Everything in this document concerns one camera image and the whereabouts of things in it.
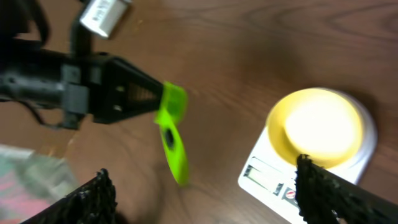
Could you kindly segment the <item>clear container of soybeans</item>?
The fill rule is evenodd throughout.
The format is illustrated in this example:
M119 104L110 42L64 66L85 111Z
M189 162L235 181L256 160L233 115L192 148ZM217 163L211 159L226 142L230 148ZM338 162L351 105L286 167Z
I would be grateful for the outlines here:
M24 221L79 186L65 159L1 145L1 223Z

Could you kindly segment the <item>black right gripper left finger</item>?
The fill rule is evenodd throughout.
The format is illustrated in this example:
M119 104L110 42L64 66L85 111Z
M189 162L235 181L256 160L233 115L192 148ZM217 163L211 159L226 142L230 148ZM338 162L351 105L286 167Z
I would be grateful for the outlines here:
M22 224L115 224L116 190L108 171L96 177Z

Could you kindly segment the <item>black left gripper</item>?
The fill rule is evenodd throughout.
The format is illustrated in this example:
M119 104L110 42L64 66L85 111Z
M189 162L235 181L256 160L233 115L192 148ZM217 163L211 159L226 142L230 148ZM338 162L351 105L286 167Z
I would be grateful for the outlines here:
M63 128L78 129L88 114L112 124L160 108L163 84L120 57L68 57L61 74Z

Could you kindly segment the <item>green plastic measuring scoop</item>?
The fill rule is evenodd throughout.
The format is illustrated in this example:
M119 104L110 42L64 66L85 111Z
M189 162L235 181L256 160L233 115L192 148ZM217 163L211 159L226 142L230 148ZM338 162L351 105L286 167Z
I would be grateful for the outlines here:
M178 131L178 124L185 116L187 100L187 93L182 87L165 82L155 116L169 169L180 186L186 185L189 180L188 159Z

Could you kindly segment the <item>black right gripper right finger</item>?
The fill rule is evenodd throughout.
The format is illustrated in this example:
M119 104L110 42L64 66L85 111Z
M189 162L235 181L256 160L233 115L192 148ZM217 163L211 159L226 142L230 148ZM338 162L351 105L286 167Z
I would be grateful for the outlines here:
M297 158L296 175L295 200L306 223L397 223L396 204L317 166L306 154Z

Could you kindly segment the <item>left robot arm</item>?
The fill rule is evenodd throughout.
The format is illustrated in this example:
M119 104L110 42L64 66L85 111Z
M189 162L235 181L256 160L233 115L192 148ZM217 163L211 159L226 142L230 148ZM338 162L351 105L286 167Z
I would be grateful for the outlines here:
M39 110L59 109L54 128L78 129L87 115L112 124L156 111L164 86L123 58L94 52L92 36L109 37L129 1L84 1L72 22L67 53L45 49L50 35L37 1L1 2L1 101Z

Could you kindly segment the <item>yellow plastic bowl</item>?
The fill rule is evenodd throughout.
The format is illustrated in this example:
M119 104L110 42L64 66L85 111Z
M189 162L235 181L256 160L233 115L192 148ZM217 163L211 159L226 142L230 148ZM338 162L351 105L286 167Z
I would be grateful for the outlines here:
M285 162L306 154L318 166L332 168L360 150L365 124L359 109L337 91L307 88L293 92L270 110L266 126L271 146Z

